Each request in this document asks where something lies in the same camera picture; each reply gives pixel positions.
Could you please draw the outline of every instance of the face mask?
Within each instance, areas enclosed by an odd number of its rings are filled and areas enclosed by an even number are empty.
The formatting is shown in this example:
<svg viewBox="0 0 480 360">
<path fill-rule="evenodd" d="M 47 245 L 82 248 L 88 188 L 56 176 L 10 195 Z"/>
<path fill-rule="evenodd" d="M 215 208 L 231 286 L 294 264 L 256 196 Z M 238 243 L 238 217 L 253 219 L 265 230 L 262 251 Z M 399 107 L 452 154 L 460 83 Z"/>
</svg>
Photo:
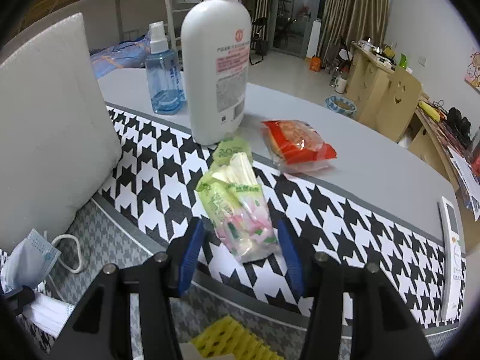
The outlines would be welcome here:
<svg viewBox="0 0 480 360">
<path fill-rule="evenodd" d="M 73 239 L 77 244 L 78 268 L 72 269 L 60 258 L 60 251 L 55 245 L 63 238 Z M 70 234 L 63 234 L 56 237 L 52 244 L 33 229 L 27 238 L 20 242 L 0 271 L 0 285 L 5 293 L 28 286 L 36 288 L 50 273 L 56 261 L 72 273 L 79 273 L 83 269 L 83 258 L 80 252 L 78 239 Z"/>
<path fill-rule="evenodd" d="M 30 323 L 57 338 L 74 307 L 65 302 L 37 294 L 35 300 L 23 307 L 23 315 Z"/>
</svg>

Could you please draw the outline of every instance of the cable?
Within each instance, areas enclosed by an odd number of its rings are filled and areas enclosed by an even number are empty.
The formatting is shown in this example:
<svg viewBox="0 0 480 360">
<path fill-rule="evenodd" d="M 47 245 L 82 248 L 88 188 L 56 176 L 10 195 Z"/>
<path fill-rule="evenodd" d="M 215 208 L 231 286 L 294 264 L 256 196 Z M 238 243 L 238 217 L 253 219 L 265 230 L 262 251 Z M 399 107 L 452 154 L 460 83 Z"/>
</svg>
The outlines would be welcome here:
<svg viewBox="0 0 480 360">
<path fill-rule="evenodd" d="M 78 274 L 82 271 L 83 269 L 83 256 L 82 256 L 82 252 L 80 250 L 80 242 L 78 241 L 78 238 L 75 237 L 75 235 L 71 235 L 71 234 L 62 234 L 62 235 L 59 235 L 58 237 L 56 237 L 53 241 L 52 241 L 52 246 L 55 246 L 57 245 L 62 239 L 64 238 L 69 238 L 69 239 L 73 239 L 75 241 L 75 243 L 77 244 L 77 253 L 78 253 L 78 267 L 76 269 L 73 269 L 73 268 L 70 268 L 67 264 L 65 264 L 63 261 L 62 261 L 62 258 L 59 257 L 58 258 L 58 261 L 60 264 L 62 264 L 62 266 L 67 269 L 69 272 L 73 273 L 73 274 Z"/>
<path fill-rule="evenodd" d="M 55 290 L 55 292 L 57 293 L 57 296 L 60 298 L 60 300 L 62 302 L 65 302 L 65 298 L 62 296 L 62 294 L 60 293 L 59 289 L 57 288 L 57 286 L 55 285 L 53 279 L 52 279 L 52 276 L 50 274 L 48 274 L 47 276 L 49 279 L 50 279 L 50 285 L 53 287 L 53 289 Z"/>
<path fill-rule="evenodd" d="M 445 110 L 445 108 L 443 107 L 443 105 L 445 104 L 445 102 L 443 100 L 439 100 L 439 101 L 434 101 L 431 103 L 431 106 L 433 108 L 436 108 L 440 111 L 442 111 L 445 115 L 448 114 L 448 112 Z"/>
</svg>

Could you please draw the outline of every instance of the bottle label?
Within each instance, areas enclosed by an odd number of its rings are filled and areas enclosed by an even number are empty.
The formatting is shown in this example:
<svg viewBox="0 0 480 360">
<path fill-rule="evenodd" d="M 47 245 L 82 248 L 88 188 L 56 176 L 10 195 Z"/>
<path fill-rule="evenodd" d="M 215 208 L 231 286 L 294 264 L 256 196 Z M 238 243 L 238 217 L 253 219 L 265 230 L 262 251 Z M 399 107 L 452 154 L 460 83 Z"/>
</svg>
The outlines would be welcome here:
<svg viewBox="0 0 480 360">
<path fill-rule="evenodd" d="M 249 54 L 249 40 L 217 49 L 217 112 L 222 123 L 242 114 Z"/>
</svg>

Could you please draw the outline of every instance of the yellow foam net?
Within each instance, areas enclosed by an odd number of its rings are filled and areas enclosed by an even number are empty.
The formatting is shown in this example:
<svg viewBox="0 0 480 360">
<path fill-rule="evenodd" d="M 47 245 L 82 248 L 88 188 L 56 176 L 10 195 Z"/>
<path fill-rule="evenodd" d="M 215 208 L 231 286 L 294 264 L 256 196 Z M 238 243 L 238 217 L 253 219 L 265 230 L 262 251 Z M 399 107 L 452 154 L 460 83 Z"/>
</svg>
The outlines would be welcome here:
<svg viewBox="0 0 480 360">
<path fill-rule="evenodd" d="M 284 360 L 229 315 L 207 327 L 191 343 L 207 358 L 232 353 L 235 360 Z"/>
</svg>

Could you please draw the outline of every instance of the white cable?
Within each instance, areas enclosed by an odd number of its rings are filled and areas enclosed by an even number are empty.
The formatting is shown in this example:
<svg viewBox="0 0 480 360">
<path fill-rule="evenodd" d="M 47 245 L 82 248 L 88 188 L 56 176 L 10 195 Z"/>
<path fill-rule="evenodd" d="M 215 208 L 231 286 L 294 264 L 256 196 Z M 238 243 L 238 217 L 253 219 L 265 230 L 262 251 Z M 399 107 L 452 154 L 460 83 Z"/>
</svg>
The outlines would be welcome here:
<svg viewBox="0 0 480 360">
<path fill-rule="evenodd" d="M 75 235 L 71 235 L 71 234 L 62 234 L 62 235 L 59 235 L 58 237 L 56 237 L 53 241 L 52 241 L 52 246 L 55 246 L 58 244 L 58 242 L 61 240 L 61 239 L 64 239 L 64 238 L 69 238 L 69 239 L 73 239 L 75 241 L 75 243 L 77 244 L 77 253 L 78 253 L 78 267 L 76 269 L 73 269 L 73 268 L 70 268 L 67 264 L 65 264 L 61 257 L 58 258 L 58 261 L 60 264 L 62 264 L 62 266 L 67 269 L 69 272 L 73 273 L 73 274 L 78 274 L 82 271 L 83 269 L 83 256 L 82 256 L 82 252 L 80 250 L 80 242 L 78 241 L 78 238 L 75 237 Z"/>
<path fill-rule="evenodd" d="M 62 294 L 60 293 L 59 289 L 57 288 L 57 286 L 55 285 L 55 283 L 53 282 L 53 279 L 52 279 L 52 276 L 49 274 L 48 275 L 48 278 L 50 279 L 50 284 L 52 285 L 53 289 L 55 290 L 55 292 L 57 293 L 57 296 L 60 298 L 60 300 L 62 302 L 65 302 L 65 298 L 62 296 Z"/>
</svg>

